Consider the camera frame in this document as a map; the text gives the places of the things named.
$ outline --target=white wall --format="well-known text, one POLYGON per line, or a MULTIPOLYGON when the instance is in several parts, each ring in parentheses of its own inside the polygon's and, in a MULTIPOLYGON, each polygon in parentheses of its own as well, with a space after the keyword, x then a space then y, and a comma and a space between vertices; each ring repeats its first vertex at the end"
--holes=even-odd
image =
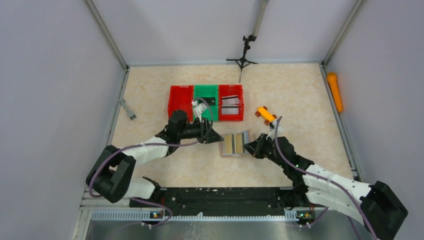
POLYGON ((409 210, 396 239, 423 238, 423 13, 422 0, 368 1, 329 65, 364 180, 409 210))
MULTIPOLYGON (((240 58, 258 0, 94 0, 129 65, 240 58)), ((270 0, 251 61, 322 61, 355 0, 270 0)))
POLYGON ((82 0, 0 3, 0 239, 70 237, 123 70, 82 0))

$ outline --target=tripod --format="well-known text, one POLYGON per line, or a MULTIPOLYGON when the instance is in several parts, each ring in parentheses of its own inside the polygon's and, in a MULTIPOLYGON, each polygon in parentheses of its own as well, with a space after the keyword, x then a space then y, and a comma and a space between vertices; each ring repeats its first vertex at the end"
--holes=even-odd
POLYGON ((253 33, 246 37, 243 36, 244 41, 244 49, 243 49, 243 56, 239 59, 227 59, 227 61, 234 61, 237 63, 237 65, 240 67, 240 77, 238 78, 238 82, 240 83, 242 81, 242 72, 243 69, 250 64, 258 64, 254 61, 249 61, 246 59, 246 53, 249 49, 251 49, 251 46, 249 46, 250 42, 254 42, 256 40, 256 37, 258 36, 259 27, 261 26, 262 17, 264 16, 265 7, 267 6, 269 0, 259 0, 259 9, 256 15, 256 21, 253 28, 253 33))
POLYGON ((238 82, 240 83, 242 81, 242 72, 243 69, 247 66, 249 66, 250 64, 258 64, 257 62, 254 61, 249 61, 246 59, 246 53, 248 52, 249 49, 251 49, 251 46, 249 46, 250 42, 254 42, 256 40, 256 37, 253 35, 250 35, 249 37, 245 37, 243 36, 243 41, 244 41, 244 49, 243 49, 243 56, 239 59, 227 59, 227 61, 234 61, 237 63, 237 65, 240 67, 240 77, 238 78, 238 82))

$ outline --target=orange cylinder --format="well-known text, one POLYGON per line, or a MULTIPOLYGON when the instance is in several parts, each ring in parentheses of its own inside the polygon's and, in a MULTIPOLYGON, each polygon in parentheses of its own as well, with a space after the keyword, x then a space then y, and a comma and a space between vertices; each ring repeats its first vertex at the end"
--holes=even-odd
POLYGON ((327 82, 330 86, 332 98, 338 113, 343 111, 342 98, 340 97, 339 87, 337 86, 337 75, 334 72, 327 74, 327 82))

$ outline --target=beige floor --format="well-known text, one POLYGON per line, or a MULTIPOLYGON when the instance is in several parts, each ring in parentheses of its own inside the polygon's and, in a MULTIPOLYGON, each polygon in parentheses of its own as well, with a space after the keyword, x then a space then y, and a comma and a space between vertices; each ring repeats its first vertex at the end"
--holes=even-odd
MULTIPOLYGON (((137 118, 121 107, 112 144, 137 144, 160 132, 168 121, 171 85, 238 84, 237 65, 132 67, 124 98, 137 118)), ((258 64, 243 70, 244 121, 216 122, 220 134, 249 129, 251 140, 269 132, 256 107, 267 106, 282 116, 283 135, 298 154, 343 177, 352 179, 350 166, 324 86, 319 65, 258 64)), ((219 146, 197 144, 152 160, 134 171, 163 187, 285 187, 291 181, 268 159, 249 155, 223 158, 219 146)))

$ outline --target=green plastic box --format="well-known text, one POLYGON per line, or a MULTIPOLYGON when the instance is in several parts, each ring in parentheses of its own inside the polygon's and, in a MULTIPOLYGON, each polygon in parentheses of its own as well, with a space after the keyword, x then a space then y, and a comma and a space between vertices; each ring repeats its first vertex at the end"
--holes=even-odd
MULTIPOLYGON (((215 98, 215 106, 210 106, 213 115, 213 121, 218 121, 218 85, 195 85, 194 86, 195 98, 215 98)), ((201 114, 202 118, 211 120, 209 110, 201 114)))

